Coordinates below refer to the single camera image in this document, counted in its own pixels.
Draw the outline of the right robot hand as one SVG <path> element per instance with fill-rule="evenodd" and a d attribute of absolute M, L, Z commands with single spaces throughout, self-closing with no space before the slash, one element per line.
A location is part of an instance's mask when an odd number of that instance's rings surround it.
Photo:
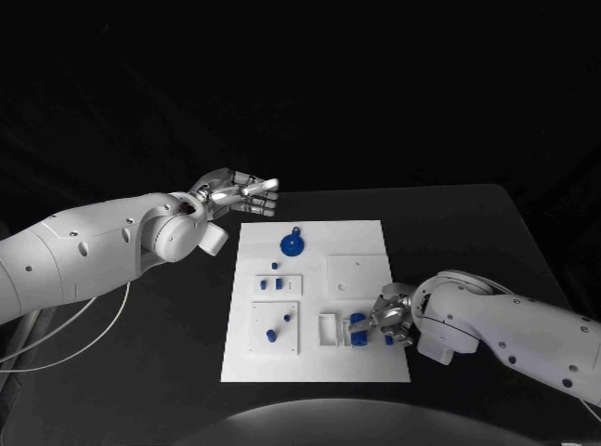
<path fill-rule="evenodd" d="M 415 323 L 412 305 L 416 287 L 394 282 L 384 286 L 377 297 L 370 314 L 350 323 L 348 333 L 371 333 L 379 331 L 384 340 L 392 340 L 393 345 L 412 347 L 415 344 L 410 329 Z"/>

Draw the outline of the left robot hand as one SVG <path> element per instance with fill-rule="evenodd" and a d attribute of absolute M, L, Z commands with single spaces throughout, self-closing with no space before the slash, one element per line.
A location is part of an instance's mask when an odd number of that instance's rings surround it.
<path fill-rule="evenodd" d="M 188 193 L 201 201 L 210 221 L 231 211 L 275 216 L 279 179 L 263 179 L 230 168 L 220 168 L 201 177 Z"/>

